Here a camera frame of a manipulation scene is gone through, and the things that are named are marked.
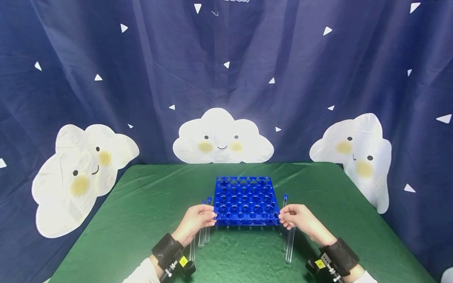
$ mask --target curtain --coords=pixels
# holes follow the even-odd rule
[[[0,281],[131,165],[325,161],[453,282],[453,2],[414,1],[0,3]]]

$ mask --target yellow label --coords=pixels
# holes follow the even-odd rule
[[[187,260],[187,258],[185,256],[183,256],[180,260],[179,260],[179,264],[184,267],[186,266],[186,264],[188,263],[189,261]]]
[[[323,269],[323,268],[326,268],[326,265],[324,264],[324,262],[320,259],[318,259],[317,261],[315,261],[314,263],[316,263],[316,265],[319,267],[319,269]]]

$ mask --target wrist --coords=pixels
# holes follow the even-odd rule
[[[175,232],[171,234],[175,241],[178,241],[184,248],[187,247],[190,243],[187,243],[187,237],[176,229]]]
[[[319,232],[316,234],[314,237],[314,241],[318,244],[320,248],[323,248],[325,246],[330,246],[336,243],[337,238],[330,233],[329,230],[327,230],[326,227],[322,226],[319,229]]]

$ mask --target yellow cheek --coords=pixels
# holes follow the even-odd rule
[[[235,152],[241,152],[243,150],[242,144],[240,142],[232,142],[230,144],[231,150]]]
[[[352,144],[347,141],[342,141],[337,144],[335,149],[342,154],[351,154],[352,153]]]
[[[214,149],[214,146],[212,145],[212,143],[210,143],[208,141],[202,141],[202,142],[198,143],[198,150],[200,150],[201,152],[209,153],[213,149]]]
[[[90,187],[90,179],[85,175],[77,176],[71,184],[71,194],[75,197],[85,195]]]
[[[99,164],[102,167],[107,167],[112,162],[112,155],[110,152],[103,150],[99,153]]]
[[[362,178],[369,178],[373,176],[373,166],[370,162],[365,160],[358,160],[356,162],[356,172]]]

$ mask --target navy backdrop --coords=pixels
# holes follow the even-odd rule
[[[72,233],[38,233],[31,185],[64,125],[131,137],[128,166],[180,163],[179,127],[214,107],[254,121],[269,162],[310,161],[327,127],[374,113],[393,147],[382,217],[440,281],[453,266],[453,2],[412,2],[0,1],[0,281],[51,277],[105,199]]]

